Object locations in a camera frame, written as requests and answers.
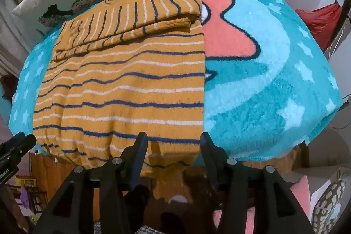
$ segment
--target cable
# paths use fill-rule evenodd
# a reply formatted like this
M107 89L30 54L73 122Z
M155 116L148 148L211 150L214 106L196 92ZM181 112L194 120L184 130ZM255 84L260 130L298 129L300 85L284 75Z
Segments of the cable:
M341 127L341 128L337 128L337 127L334 127L334 126L331 126L330 124L328 124L331 128L333 129L336 129L336 130L342 130L342 129L345 129L346 127L348 127L349 125L351 124L351 121L344 127Z

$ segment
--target mustard yellow sweater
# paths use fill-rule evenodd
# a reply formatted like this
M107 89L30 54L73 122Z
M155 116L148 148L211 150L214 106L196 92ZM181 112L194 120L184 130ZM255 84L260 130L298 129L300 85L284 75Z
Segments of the mustard yellow sweater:
M203 125L201 5L106 0L65 22L34 112L41 146L97 167L145 131L144 174L191 164Z

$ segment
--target patterned cushion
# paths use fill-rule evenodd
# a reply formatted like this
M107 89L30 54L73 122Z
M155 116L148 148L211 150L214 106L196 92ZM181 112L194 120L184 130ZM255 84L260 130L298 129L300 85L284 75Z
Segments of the patterned cushion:
M12 12L44 35L92 3L93 0L23 0Z
M333 211L339 204L345 190L345 182L342 180L332 183L324 192L315 206L312 216L313 230L316 234L327 234L334 226L338 217L334 217Z

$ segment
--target pillow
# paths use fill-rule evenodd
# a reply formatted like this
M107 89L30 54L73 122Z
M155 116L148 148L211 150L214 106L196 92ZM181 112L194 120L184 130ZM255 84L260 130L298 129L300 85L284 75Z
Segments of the pillow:
M292 185L290 190L308 217L310 214L310 187L308 185L307 176L303 176L296 184ZM215 223L216 228L219 226L221 215L222 210L216 210L213 212L213 222ZM254 222L255 208L250 207L247 210L245 234L253 234Z
M93 0L23 0L12 12L44 35L92 3Z

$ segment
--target bed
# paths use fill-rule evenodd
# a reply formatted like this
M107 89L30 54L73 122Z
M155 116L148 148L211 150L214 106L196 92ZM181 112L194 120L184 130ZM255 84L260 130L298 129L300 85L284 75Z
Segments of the bed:
M324 55L284 0L203 0L201 21L204 131L229 157L265 161L309 144L342 105ZM24 64L10 116L13 134L33 132L38 92L60 28L49 32ZM35 150L52 152L40 145Z

